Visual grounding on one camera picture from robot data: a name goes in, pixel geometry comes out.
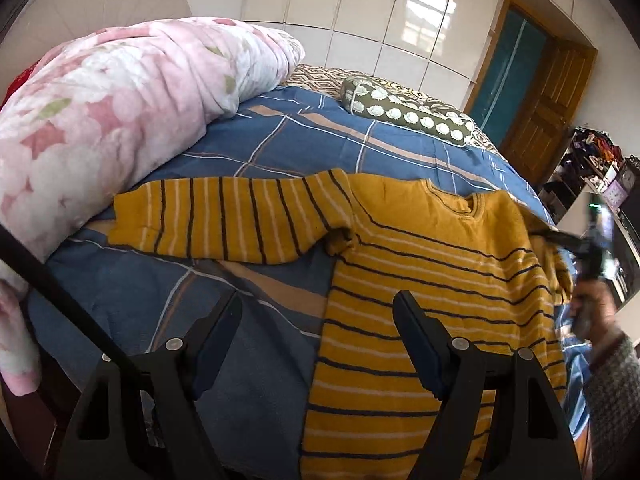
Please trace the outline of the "grey knit sleeve forearm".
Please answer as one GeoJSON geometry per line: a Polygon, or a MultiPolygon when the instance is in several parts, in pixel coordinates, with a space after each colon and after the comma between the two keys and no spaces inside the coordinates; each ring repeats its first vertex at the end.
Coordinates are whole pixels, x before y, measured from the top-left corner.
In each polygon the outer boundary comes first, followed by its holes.
{"type": "Polygon", "coordinates": [[[620,333],[590,364],[584,393],[590,411],[593,479],[639,475],[639,360],[620,333]]]}

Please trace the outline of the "person's right hand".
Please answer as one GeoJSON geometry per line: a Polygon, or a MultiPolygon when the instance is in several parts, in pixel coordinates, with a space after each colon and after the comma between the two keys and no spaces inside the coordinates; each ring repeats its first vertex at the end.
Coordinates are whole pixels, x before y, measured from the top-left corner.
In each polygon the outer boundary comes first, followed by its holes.
{"type": "Polygon", "coordinates": [[[594,356],[600,356],[623,335],[616,321],[613,296],[604,281],[581,278],[573,292],[570,312],[573,334],[590,342],[594,356]]]}

